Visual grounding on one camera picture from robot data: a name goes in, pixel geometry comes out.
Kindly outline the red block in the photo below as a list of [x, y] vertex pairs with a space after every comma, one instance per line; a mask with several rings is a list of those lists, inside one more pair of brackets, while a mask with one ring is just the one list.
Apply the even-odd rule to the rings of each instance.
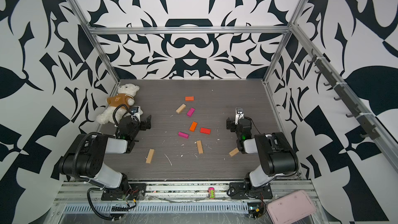
[[211, 129], [208, 129], [208, 128], [201, 128], [201, 129], [200, 129], [200, 133], [210, 135]]

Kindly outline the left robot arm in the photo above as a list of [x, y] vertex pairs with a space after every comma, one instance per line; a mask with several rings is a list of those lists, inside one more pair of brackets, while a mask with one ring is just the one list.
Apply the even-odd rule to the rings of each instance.
[[104, 189], [128, 193], [131, 187], [127, 176], [107, 166], [104, 158], [106, 154], [130, 153], [139, 131], [151, 128], [151, 118], [139, 122], [135, 117], [124, 117], [114, 136], [99, 132], [78, 135], [59, 161], [60, 173]]

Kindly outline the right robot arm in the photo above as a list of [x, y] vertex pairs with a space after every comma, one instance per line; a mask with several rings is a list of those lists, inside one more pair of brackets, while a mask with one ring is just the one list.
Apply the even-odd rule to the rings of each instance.
[[296, 152], [290, 146], [282, 132], [252, 135], [252, 119], [239, 117], [237, 121], [230, 118], [226, 128], [237, 136], [237, 151], [243, 154], [257, 154], [259, 166], [249, 172], [244, 180], [247, 189], [264, 187], [278, 177], [289, 177], [299, 170]]

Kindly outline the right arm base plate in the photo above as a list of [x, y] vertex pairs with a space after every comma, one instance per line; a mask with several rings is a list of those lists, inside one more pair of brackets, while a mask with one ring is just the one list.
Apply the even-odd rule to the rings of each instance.
[[246, 199], [265, 199], [270, 200], [273, 198], [273, 193], [270, 185], [249, 188], [244, 183], [229, 183], [227, 196], [233, 200], [246, 200]]

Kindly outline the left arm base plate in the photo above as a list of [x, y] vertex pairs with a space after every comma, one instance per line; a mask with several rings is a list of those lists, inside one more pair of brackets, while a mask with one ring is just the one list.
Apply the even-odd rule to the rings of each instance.
[[145, 183], [129, 183], [129, 187], [126, 190], [121, 188], [108, 189], [105, 188], [102, 193], [102, 201], [117, 201], [122, 200], [123, 197], [127, 198], [129, 201], [141, 200], [146, 194], [147, 184]]

